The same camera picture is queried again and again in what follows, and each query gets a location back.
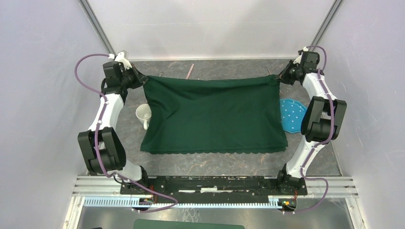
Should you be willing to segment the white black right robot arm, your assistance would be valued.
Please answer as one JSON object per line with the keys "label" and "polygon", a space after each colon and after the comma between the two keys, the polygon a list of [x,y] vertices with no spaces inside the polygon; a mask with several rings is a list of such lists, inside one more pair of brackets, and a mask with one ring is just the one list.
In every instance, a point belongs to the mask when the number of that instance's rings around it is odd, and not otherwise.
{"label": "white black right robot arm", "polygon": [[301,142],[277,175],[275,188],[282,195],[305,194],[307,168],[318,152],[338,137],[346,112],[347,103],[330,91],[319,62],[319,53],[304,47],[277,76],[280,83],[299,82],[311,99],[301,122]]}

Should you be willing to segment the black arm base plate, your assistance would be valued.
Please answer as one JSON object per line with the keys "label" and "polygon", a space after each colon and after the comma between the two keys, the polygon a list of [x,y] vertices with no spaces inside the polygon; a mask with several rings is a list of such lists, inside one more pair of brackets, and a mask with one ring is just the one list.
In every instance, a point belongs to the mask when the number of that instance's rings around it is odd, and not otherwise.
{"label": "black arm base plate", "polygon": [[179,204],[259,204],[269,196],[308,194],[302,178],[285,181],[265,176],[157,176],[149,177],[145,186]]}

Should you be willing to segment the dark green cloth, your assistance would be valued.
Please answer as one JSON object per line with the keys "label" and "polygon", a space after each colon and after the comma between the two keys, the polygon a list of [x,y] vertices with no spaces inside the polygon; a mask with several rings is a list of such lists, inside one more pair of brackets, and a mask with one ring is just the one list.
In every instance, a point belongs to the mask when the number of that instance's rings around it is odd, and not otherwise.
{"label": "dark green cloth", "polygon": [[257,154],[288,146],[274,75],[208,81],[149,76],[143,89],[151,119],[141,151]]}

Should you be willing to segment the blue polka dot plate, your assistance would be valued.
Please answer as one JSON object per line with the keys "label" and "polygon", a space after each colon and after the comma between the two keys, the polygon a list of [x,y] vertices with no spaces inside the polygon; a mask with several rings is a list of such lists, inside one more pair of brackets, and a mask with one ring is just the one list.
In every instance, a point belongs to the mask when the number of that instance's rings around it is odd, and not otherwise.
{"label": "blue polka dot plate", "polygon": [[280,99],[280,111],[283,130],[292,134],[300,133],[306,106],[293,99]]}

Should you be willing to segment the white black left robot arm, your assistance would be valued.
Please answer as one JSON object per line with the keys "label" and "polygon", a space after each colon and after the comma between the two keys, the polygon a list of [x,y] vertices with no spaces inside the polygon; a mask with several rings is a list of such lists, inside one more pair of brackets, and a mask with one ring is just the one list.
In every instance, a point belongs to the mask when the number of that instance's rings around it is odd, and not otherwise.
{"label": "white black left robot arm", "polygon": [[147,77],[124,60],[107,62],[103,70],[105,78],[101,88],[95,91],[100,96],[100,106],[89,129],[78,134],[79,147],[90,174],[118,177],[142,195],[150,188],[147,172],[127,160],[115,128],[128,90],[141,87]]}

